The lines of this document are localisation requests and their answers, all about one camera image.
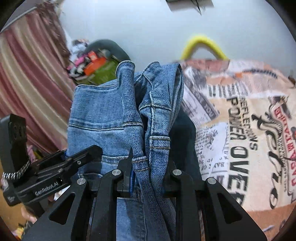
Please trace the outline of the black folded garment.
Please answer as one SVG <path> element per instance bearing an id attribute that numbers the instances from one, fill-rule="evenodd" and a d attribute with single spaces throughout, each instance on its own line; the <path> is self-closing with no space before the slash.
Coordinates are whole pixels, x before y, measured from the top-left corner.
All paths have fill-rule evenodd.
<path id="1" fill-rule="evenodd" d="M 188 115 L 180 109 L 170 130 L 171 148 L 169 159 L 177 169 L 185 171 L 193 179 L 201 180 L 201 173 L 195 151 L 196 128 Z"/>

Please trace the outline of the newspaper print bed blanket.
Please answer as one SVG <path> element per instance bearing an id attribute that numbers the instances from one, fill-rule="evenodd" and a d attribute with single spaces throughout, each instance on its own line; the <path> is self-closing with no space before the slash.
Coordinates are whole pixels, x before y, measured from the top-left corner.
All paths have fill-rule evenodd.
<path id="1" fill-rule="evenodd" d="M 295 208 L 295 85 L 259 61 L 181 67 L 201 177 L 218 180 L 272 240 Z"/>

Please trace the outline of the pink striped curtain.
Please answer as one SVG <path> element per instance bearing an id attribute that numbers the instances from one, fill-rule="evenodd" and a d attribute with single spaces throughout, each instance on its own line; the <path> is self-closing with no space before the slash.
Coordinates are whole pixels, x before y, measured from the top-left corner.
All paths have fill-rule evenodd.
<path id="1" fill-rule="evenodd" d="M 1 116 L 22 116 L 30 144 L 52 153 L 67 147 L 75 89 L 70 53 L 55 5 L 48 1 L 1 33 Z"/>

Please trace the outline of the yellow foam tube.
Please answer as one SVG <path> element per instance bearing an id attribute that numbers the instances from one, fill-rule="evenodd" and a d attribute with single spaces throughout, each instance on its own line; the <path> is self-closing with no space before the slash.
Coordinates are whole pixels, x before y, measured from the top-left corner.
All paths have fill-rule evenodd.
<path id="1" fill-rule="evenodd" d="M 190 59 L 198 48 L 206 49 L 208 52 L 212 53 L 216 59 L 228 60 L 228 57 L 218 44 L 204 35 L 196 35 L 189 39 L 182 51 L 181 60 Z"/>

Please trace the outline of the green storage bag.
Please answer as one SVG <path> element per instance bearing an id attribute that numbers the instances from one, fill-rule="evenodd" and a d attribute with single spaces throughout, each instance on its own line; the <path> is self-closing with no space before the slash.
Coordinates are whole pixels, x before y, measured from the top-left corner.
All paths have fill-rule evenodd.
<path id="1" fill-rule="evenodd" d="M 95 70 L 90 76 L 77 80 L 77 84 L 101 85 L 116 78 L 115 71 L 118 66 L 115 60 L 107 61 L 102 67 Z"/>

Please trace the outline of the orange box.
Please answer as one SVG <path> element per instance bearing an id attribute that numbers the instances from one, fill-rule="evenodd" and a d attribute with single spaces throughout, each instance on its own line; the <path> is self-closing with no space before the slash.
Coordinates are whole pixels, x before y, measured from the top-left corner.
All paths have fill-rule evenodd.
<path id="1" fill-rule="evenodd" d="M 94 61 L 91 61 L 88 65 L 84 68 L 85 75 L 89 76 L 93 74 L 97 69 L 102 67 L 107 62 L 107 59 L 104 57 L 97 58 Z"/>

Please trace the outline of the small black wall monitor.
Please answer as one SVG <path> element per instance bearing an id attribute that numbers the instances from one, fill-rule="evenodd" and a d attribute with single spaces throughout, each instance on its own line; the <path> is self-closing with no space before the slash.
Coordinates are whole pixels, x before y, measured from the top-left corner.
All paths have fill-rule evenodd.
<path id="1" fill-rule="evenodd" d="M 171 0 L 166 1 L 171 11 L 182 11 L 187 9 L 194 9 L 199 13 L 203 13 L 206 9 L 214 8 L 211 0 Z"/>

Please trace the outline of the blue denim jeans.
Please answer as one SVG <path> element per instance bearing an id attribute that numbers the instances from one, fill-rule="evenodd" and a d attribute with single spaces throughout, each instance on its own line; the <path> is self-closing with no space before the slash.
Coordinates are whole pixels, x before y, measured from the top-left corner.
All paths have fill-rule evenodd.
<path id="1" fill-rule="evenodd" d="M 152 62 L 135 72 L 132 61 L 99 86 L 78 85 L 67 131 L 67 155 L 92 145 L 103 150 L 101 174 L 133 154 L 130 198 L 117 201 L 117 240 L 173 240 L 176 211 L 162 197 L 171 139 L 169 132 L 184 93 L 178 63 Z"/>

